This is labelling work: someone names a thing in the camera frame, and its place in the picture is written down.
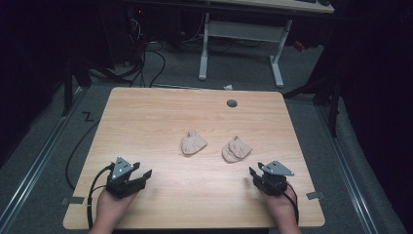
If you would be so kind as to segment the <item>white desk frame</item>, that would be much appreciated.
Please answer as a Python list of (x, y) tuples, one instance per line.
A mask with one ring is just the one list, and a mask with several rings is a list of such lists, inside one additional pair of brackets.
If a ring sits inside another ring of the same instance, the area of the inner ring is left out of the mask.
[(284, 26), (269, 26), (259, 24), (248, 24), (222, 20), (212, 20), (206, 13), (204, 22), (203, 49), (201, 53), (199, 79), (207, 78), (208, 65), (208, 40), (210, 37), (240, 39), (257, 42), (276, 43), (278, 47), (273, 55), (269, 56), (269, 62), (277, 88), (282, 88), (284, 82), (280, 71), (279, 60), (286, 39), (288, 37), (292, 20), (288, 19)]

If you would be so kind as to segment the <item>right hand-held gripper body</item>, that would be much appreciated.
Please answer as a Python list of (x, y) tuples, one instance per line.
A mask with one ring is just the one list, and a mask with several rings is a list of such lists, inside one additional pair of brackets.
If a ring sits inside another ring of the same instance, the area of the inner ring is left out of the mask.
[(287, 177), (294, 176), (294, 172), (279, 161), (273, 161), (265, 165), (262, 171), (262, 188), (266, 195), (280, 196), (287, 189)]

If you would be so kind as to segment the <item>person's right hand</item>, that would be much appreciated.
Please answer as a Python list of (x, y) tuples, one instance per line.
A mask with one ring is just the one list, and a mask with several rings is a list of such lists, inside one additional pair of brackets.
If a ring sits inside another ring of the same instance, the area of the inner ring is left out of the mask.
[(287, 190), (285, 191), (285, 194), (290, 198), (290, 200), (283, 195), (269, 196), (264, 192), (260, 192), (260, 194), (262, 195), (267, 209), (278, 228), (279, 226), (298, 226), (294, 206), (292, 205), (292, 202), (295, 202), (296, 195), (290, 187), (287, 187)]

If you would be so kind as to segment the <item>black metal stand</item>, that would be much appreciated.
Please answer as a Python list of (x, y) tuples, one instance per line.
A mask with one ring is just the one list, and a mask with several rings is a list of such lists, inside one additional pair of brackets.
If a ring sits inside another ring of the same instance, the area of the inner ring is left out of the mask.
[(77, 84), (81, 88), (88, 88), (92, 84), (92, 79), (89, 76), (89, 70), (85, 61), (79, 57), (76, 53), (69, 54), (65, 64), (63, 72), (63, 87), (64, 87), (64, 99), (63, 99), (63, 116), (67, 116), (70, 109), (73, 106), (73, 80), (76, 80)]
[(315, 106), (329, 106), (327, 116), (327, 127), (330, 133), (337, 137), (337, 116), (339, 113), (339, 98), (341, 91), (341, 80), (334, 77), (324, 77), (309, 81), (307, 84), (283, 94), (284, 98), (293, 98), (300, 94), (314, 94), (313, 104)]

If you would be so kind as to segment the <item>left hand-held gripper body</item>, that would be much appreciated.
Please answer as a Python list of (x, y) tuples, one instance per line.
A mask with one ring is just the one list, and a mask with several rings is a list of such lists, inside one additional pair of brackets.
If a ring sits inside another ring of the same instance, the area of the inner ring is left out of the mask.
[(131, 163), (122, 157), (118, 157), (106, 180), (105, 190), (117, 199), (126, 198), (142, 189), (144, 186), (133, 186), (130, 179), (132, 170)]

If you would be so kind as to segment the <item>person's left hand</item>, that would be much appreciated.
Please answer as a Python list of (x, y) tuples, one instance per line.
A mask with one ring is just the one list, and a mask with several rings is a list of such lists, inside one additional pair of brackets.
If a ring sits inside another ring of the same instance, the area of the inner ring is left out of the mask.
[(117, 199), (106, 190), (103, 190), (98, 197), (93, 227), (106, 226), (113, 228), (114, 231), (115, 227), (125, 216), (128, 207), (135, 197), (136, 193), (123, 199)]

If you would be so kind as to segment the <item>beige sock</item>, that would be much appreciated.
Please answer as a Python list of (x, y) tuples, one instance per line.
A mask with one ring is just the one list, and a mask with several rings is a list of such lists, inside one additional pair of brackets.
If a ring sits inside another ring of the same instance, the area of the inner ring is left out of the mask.
[(184, 155), (193, 155), (207, 146), (207, 142), (195, 131), (190, 130), (181, 140), (181, 151)]
[(222, 157), (227, 163), (237, 163), (247, 157), (252, 148), (235, 136), (222, 148)]

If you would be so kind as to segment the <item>metal floor rail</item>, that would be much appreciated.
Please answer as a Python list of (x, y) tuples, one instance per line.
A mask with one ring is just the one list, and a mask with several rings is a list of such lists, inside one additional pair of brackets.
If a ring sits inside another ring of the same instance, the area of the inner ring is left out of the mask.
[(316, 106), (315, 110), (321, 120), (324, 130), (328, 135), (328, 139), (332, 145), (334, 156), (338, 162), (338, 166), (352, 201), (353, 207), (357, 213), (359, 222), (365, 234), (378, 234), (378, 229), (375, 221), (372, 218), (370, 210), (366, 204), (364, 196), (359, 189), (356, 178), (346, 160), (344, 151), (340, 145), (337, 136), (334, 136), (329, 128), (327, 111), (322, 106)]
[(65, 94), (59, 89), (52, 103), (35, 118), (11, 158), (0, 169), (0, 234), (6, 234), (13, 225), (50, 160), (73, 109), (87, 91), (87, 88), (76, 88), (72, 94), (73, 103), (65, 110)]

